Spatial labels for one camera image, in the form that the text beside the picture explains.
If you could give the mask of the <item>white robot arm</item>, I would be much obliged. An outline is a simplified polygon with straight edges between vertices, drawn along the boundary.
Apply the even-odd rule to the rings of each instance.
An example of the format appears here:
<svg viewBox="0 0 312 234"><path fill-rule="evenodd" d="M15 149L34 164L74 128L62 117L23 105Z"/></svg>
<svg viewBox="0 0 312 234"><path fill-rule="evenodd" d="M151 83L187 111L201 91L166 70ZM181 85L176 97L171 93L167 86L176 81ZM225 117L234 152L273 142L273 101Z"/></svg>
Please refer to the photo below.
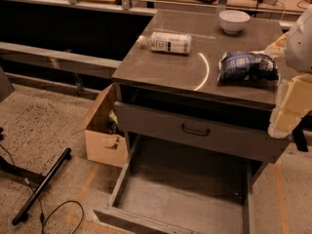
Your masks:
<svg viewBox="0 0 312 234"><path fill-rule="evenodd" d="M280 81L270 117L268 134L284 138L312 110L312 5L264 53L274 58L284 57L287 66L298 72L290 81Z"/></svg>

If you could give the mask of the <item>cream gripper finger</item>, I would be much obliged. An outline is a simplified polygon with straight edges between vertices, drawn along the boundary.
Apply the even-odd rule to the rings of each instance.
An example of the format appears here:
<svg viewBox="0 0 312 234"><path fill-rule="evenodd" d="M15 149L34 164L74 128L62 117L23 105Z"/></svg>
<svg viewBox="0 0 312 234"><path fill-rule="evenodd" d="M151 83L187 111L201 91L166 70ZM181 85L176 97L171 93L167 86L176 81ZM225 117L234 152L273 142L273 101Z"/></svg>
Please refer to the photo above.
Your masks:
<svg viewBox="0 0 312 234"><path fill-rule="evenodd" d="M285 47L289 33L282 34L275 42L271 43L264 50L264 53L273 59L285 56Z"/></svg>

